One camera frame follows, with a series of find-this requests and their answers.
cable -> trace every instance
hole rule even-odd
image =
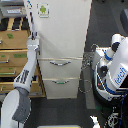
[[[120,128],[121,122],[122,122],[122,107],[123,107],[124,99],[125,99],[127,93],[128,93],[128,91],[125,92],[122,103],[121,103],[121,118],[120,118],[119,128]]]
[[[91,85],[91,86],[90,86],[90,89],[87,90],[87,91],[82,91],[81,88],[80,88],[80,86],[78,87],[80,92],[86,94],[86,93],[88,93],[88,92],[90,92],[90,91],[92,90],[92,83],[91,83],[89,80],[83,80],[83,81],[88,82],[88,83],[90,83],[90,85]]]
[[[91,46],[91,51],[92,51],[92,52],[94,52],[93,49],[92,49],[93,46],[96,46],[97,48],[99,48],[99,46],[98,46],[97,44],[92,44],[92,46]]]
[[[108,117],[108,120],[106,121],[105,125],[104,125],[104,128],[106,128],[106,125],[108,124],[109,127],[111,128],[114,128],[114,126],[116,124],[118,124],[118,113],[115,113],[114,110],[115,110],[116,107],[113,107],[113,112],[112,114]]]
[[[97,0],[100,4],[104,4],[107,0]]]

cabinet drawer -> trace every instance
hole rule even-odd
[[[79,79],[43,80],[48,99],[77,98]]]
[[[0,50],[0,66],[24,66],[27,50]]]
[[[0,77],[16,77],[23,70],[22,67],[0,67]],[[35,70],[35,75],[39,75],[38,69]]]
[[[39,60],[43,78],[80,77],[82,59],[76,60]]]
[[[0,49],[27,48],[27,31],[2,31],[0,32]]]
[[[39,84],[40,84],[39,78],[37,77],[36,81],[32,81],[30,94],[32,93],[38,94],[41,92],[41,88]],[[0,82],[0,93],[8,93],[13,89],[14,89],[13,82]]]

drawer handle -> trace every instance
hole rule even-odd
[[[8,73],[0,73],[0,75],[15,75],[16,74],[16,71],[14,71],[13,73],[11,72],[8,72]]]
[[[55,62],[55,61],[50,61],[50,63],[51,64],[54,64],[54,65],[57,65],[57,66],[64,66],[64,65],[66,65],[66,64],[69,64],[69,63],[71,63],[71,61],[66,61],[66,62],[63,62],[63,63],[57,63],[57,62]]]
[[[7,59],[7,61],[0,61],[0,64],[8,63],[8,62],[9,62],[9,59]]]
[[[6,91],[3,91],[3,88],[4,88],[5,86],[2,86],[1,87],[1,90],[0,90],[0,92],[2,92],[2,93],[7,93],[7,92],[10,92],[10,91],[12,91],[12,90],[6,90]]]
[[[66,83],[68,83],[69,81],[68,80],[65,80],[65,81],[63,81],[63,80],[58,80],[58,81],[52,81],[52,82],[54,82],[54,83],[56,83],[56,84],[66,84]]]

wooden drawer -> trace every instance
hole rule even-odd
[[[27,31],[3,31],[0,32],[0,49],[22,49],[27,48]]]
[[[23,70],[22,67],[0,67],[0,77],[16,77]],[[36,67],[35,76],[39,75],[38,69]]]
[[[0,82],[0,93],[1,94],[8,93],[13,89],[14,89],[13,82]],[[40,87],[40,82],[39,82],[38,77],[37,77],[36,81],[32,81],[30,95],[31,96],[42,95],[42,90]]]
[[[24,66],[27,62],[26,50],[0,50],[0,66]]]

black surface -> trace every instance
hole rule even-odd
[[[8,27],[9,18],[3,18],[0,24],[0,31],[6,31]]]
[[[91,17],[86,39],[85,51],[90,52],[92,44],[100,47],[111,45],[111,37],[115,33],[125,36],[120,23],[120,13],[124,8],[128,8],[128,1],[122,3],[120,0],[106,0],[99,3],[93,0]],[[103,128],[106,120],[101,115],[100,107],[97,109],[86,108],[85,94],[79,92],[77,99],[47,100],[46,98],[32,99],[32,111],[25,128],[36,128],[45,125],[79,125],[83,128],[93,128],[93,122],[89,116],[98,117],[98,121]]]

